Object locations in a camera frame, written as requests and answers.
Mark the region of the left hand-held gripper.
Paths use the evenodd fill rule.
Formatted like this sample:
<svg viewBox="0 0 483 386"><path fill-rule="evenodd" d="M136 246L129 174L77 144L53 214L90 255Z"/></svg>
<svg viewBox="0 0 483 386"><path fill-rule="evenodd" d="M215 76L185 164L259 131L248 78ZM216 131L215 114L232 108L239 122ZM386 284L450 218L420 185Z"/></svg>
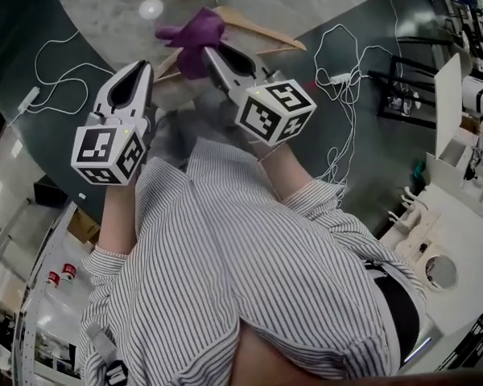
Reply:
<svg viewBox="0 0 483 386"><path fill-rule="evenodd" d="M97 94L97 110L124 109L126 114L90 113L76 131L72 168L92 185L126 186L147 152L143 136L149 122L145 109L151 101L153 68L133 62L109 78Z"/></svg>

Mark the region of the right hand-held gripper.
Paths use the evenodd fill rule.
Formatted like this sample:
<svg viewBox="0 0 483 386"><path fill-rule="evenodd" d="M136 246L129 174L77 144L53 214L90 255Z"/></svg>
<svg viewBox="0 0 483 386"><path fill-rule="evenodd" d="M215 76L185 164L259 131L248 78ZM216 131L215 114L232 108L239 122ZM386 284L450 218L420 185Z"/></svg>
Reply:
<svg viewBox="0 0 483 386"><path fill-rule="evenodd" d="M233 45L204 48L203 62L229 101L224 122L267 146L297 136L317 109L296 80L268 71L259 57Z"/></svg>

